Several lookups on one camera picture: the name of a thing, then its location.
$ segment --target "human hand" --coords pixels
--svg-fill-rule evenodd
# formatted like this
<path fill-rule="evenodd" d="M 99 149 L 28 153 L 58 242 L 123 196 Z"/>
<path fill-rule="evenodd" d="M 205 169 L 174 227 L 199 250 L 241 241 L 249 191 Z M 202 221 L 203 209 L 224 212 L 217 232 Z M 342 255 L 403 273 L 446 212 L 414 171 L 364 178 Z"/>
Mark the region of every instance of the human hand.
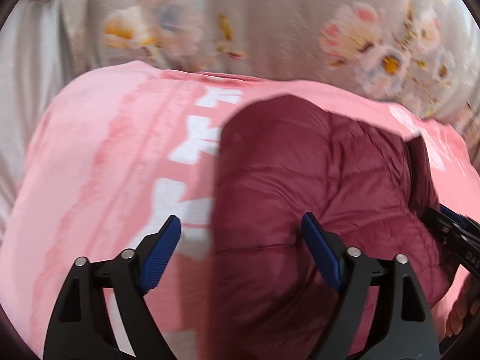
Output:
<path fill-rule="evenodd" d="M 448 314 L 445 326 L 446 337 L 452 337 L 452 335 L 459 334 L 462 330 L 463 322 L 467 313 L 470 312 L 471 315 L 475 315 L 480 309 L 480 296 L 477 296 L 469 310 L 469 292 L 473 280 L 475 279 L 469 274 L 463 283 L 462 289 L 460 290 L 450 314 Z"/>

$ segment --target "clamp jaw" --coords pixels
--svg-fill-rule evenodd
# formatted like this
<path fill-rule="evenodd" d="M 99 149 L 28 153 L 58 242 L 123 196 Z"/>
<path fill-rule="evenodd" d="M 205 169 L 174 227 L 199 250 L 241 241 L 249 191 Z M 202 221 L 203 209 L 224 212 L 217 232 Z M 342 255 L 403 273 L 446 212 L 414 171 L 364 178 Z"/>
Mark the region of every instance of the clamp jaw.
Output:
<path fill-rule="evenodd" d="M 303 216 L 301 229 L 323 280 L 340 295 L 308 360 L 440 359 L 429 305 L 405 255 L 388 261 L 347 248 L 311 212 Z M 367 344 L 348 356 L 370 286 L 379 286 L 379 295 Z"/>
<path fill-rule="evenodd" d="M 422 221 L 433 237 L 480 280 L 480 225 L 443 205 L 440 211 L 426 209 Z"/>
<path fill-rule="evenodd" d="M 340 295 L 334 316 L 308 360 L 403 360 L 440 358 L 430 309 L 405 255 L 393 261 L 370 258 L 324 231 L 309 212 L 301 230 L 325 283 Z M 171 215 L 136 250 L 108 261 L 79 257 L 55 303 L 46 334 L 45 360 L 176 360 L 143 300 L 155 288 L 177 245 L 181 224 Z M 348 357 L 368 289 L 380 292 L 362 352 Z M 113 288 L 135 356 L 119 350 L 103 288 Z"/>
<path fill-rule="evenodd" d="M 147 235 L 136 250 L 90 262 L 79 257 L 53 308 L 46 333 L 45 360 L 175 360 L 143 296 L 155 288 L 180 238 L 171 215 L 160 231 Z M 113 288 L 135 357 L 118 349 L 103 288 Z"/>

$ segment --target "pink blanket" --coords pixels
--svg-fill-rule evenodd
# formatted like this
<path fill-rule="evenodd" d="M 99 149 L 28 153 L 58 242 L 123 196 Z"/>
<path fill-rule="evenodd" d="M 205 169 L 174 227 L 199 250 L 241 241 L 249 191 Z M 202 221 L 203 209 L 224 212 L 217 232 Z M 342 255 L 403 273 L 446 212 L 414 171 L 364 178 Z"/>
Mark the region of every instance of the pink blanket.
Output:
<path fill-rule="evenodd" d="M 39 124 L 0 253 L 0 303 L 37 354 L 74 259 L 113 258 L 176 214 L 181 240 L 146 301 L 179 360 L 208 359 L 208 222 L 221 126 L 240 107 L 283 93 L 405 138 L 422 134 L 441 203 L 480 220 L 480 179 L 462 139 L 400 105 L 315 82 L 190 74 L 142 62 L 92 71 L 68 85 Z M 440 336 L 464 277 L 460 271 L 434 310 Z M 119 345 L 131 353 L 115 300 L 107 302 Z"/>

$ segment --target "maroon puffer jacket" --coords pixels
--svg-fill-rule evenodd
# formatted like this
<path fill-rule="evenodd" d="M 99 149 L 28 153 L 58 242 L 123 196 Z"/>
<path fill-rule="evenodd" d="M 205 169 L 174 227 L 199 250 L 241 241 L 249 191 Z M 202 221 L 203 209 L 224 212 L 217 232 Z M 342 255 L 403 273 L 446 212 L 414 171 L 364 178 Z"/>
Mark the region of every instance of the maroon puffer jacket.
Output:
<path fill-rule="evenodd" d="M 337 300 L 299 233 L 312 211 L 369 256 L 406 254 L 430 306 L 450 262 L 418 220 L 438 207 L 422 138 L 399 136 L 286 95 L 254 103 L 225 126 L 212 217 L 214 360 L 302 360 Z M 369 295 L 352 352 L 373 317 Z"/>

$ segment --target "metal rivet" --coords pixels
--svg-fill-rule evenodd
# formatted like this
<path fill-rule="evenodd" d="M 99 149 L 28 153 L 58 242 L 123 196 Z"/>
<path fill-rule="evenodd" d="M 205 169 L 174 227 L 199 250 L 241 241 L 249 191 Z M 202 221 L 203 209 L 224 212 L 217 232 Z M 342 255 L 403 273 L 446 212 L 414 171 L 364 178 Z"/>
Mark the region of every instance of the metal rivet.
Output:
<path fill-rule="evenodd" d="M 400 263 L 400 264 L 406 264 L 409 262 L 409 258 L 405 256 L 405 254 L 397 254 L 395 256 L 395 259 Z"/>
<path fill-rule="evenodd" d="M 135 256 L 135 250 L 125 249 L 122 253 L 120 253 L 120 256 L 125 260 L 131 259 L 133 256 Z"/>
<path fill-rule="evenodd" d="M 358 247 L 349 247 L 346 252 L 352 257 L 360 257 L 362 255 L 362 252 Z"/>
<path fill-rule="evenodd" d="M 79 257 L 78 259 L 75 260 L 76 266 L 84 266 L 86 263 L 87 263 L 86 257 Z"/>

